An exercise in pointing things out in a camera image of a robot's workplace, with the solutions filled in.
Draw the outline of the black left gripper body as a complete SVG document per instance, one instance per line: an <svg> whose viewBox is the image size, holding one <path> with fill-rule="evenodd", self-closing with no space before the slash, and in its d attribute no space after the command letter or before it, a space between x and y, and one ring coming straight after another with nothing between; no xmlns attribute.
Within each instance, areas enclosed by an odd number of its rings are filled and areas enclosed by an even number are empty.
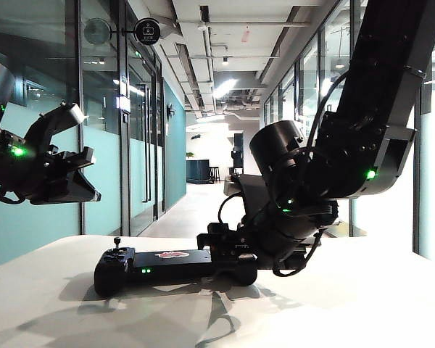
<svg viewBox="0 0 435 348"><path fill-rule="evenodd" d="M37 186L31 190L31 204L62 204L79 202L77 180L78 153L59 151L53 144L44 153L41 173L36 174Z"/></svg>

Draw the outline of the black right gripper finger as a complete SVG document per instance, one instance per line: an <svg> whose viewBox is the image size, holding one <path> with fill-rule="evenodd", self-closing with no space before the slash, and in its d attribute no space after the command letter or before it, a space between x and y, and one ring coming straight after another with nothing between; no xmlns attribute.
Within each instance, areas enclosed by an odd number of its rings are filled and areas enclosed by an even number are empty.
<svg viewBox="0 0 435 348"><path fill-rule="evenodd" d="M254 254L240 254L239 268L257 270L257 258Z"/></svg>
<svg viewBox="0 0 435 348"><path fill-rule="evenodd" d="M230 272L239 266L239 255L234 249L212 249L210 255L215 272Z"/></svg>

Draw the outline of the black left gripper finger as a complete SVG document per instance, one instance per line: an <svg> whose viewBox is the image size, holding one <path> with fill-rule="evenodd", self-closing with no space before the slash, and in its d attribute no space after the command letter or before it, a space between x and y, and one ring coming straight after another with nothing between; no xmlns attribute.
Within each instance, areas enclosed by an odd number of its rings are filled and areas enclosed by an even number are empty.
<svg viewBox="0 0 435 348"><path fill-rule="evenodd" d="M93 165L95 162L96 158L94 156L94 150L88 146L85 146L82 152L71 156L72 169L81 169Z"/></svg>
<svg viewBox="0 0 435 348"><path fill-rule="evenodd" d="M67 175L67 193L63 202L99 202L102 194L88 181L80 170Z"/></svg>

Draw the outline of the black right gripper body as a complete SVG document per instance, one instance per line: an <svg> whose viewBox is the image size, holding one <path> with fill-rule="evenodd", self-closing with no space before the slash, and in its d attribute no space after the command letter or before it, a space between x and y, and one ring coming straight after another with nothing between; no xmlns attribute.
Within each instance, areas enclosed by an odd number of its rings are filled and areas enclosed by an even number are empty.
<svg viewBox="0 0 435 348"><path fill-rule="evenodd" d="M254 254L258 268L272 268L272 257L263 239L268 230L254 223L231 230L227 223L214 222L207 226L207 232L196 237L198 249L234 249L238 255Z"/></svg>

